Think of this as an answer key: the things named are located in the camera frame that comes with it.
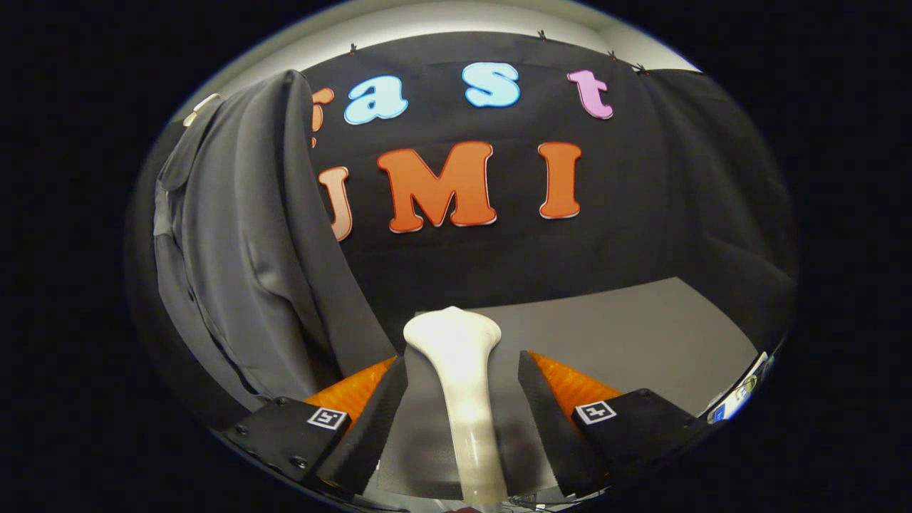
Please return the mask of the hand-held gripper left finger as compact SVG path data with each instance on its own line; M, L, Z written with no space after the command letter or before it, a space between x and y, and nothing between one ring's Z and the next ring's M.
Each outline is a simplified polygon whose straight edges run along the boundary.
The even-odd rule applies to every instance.
M377 470L407 387L404 358L387 358L309 399L276 397L221 436L294 484L352 499Z

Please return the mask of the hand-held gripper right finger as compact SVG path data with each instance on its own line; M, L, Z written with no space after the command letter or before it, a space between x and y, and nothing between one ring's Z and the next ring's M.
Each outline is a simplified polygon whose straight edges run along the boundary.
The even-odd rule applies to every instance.
M564 494L630 487L713 433L648 388L620 393L533 351L520 353L518 380Z

